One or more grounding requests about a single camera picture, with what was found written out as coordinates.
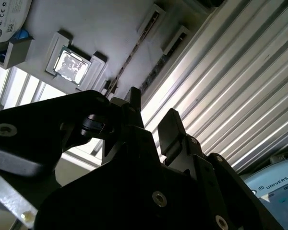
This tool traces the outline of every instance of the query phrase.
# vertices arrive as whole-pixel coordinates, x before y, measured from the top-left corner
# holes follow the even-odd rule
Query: screw
[[[216,215],[216,223],[222,230],[228,230],[228,225],[223,217]]]
[[[220,156],[216,156],[216,159],[219,161],[219,162],[222,162],[223,159],[220,157]]]
[[[17,134],[17,128],[11,124],[0,124],[0,136],[1,137],[13,137]]]
[[[21,219],[23,219],[26,223],[32,222],[34,218],[34,214],[31,211],[27,211],[21,214]]]
[[[195,138],[191,138],[191,141],[194,143],[194,144],[197,144],[197,140]]]
[[[153,200],[159,207],[165,207],[168,204],[167,198],[160,191],[153,192]]]

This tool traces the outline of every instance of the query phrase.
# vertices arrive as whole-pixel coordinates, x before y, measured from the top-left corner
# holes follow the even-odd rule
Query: bolt head
[[[32,222],[34,220],[34,214],[31,211],[24,212],[21,214],[21,218],[23,219],[24,222]]]
[[[222,162],[223,161],[223,159],[220,156],[216,156],[216,159],[217,159],[218,162]]]
[[[191,140],[194,144],[197,144],[197,140],[195,138],[191,138]]]
[[[160,191],[153,192],[153,200],[159,207],[165,207],[168,204],[167,198]]]
[[[13,137],[17,134],[17,128],[11,124],[0,124],[0,137]]]

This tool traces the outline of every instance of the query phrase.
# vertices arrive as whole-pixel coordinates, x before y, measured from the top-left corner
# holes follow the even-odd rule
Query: white wall
[[[86,169],[61,159],[56,167],[56,178],[61,185],[66,185],[88,172]],[[10,212],[0,210],[0,230],[9,230],[14,221],[15,217]]]

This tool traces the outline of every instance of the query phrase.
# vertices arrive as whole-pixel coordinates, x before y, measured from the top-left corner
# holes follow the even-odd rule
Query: corrugated metal panel
[[[287,147],[288,0],[228,0],[152,90],[142,115],[157,146],[175,108],[204,153],[238,172]]]

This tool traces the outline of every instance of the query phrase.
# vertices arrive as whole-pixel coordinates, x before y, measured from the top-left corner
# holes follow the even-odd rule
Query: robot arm
[[[0,111],[0,202],[35,230],[282,229],[222,156],[203,154],[173,109],[158,126],[160,163],[139,91],[126,100],[87,91]],[[101,167],[61,188],[61,154],[91,138],[104,140]]]

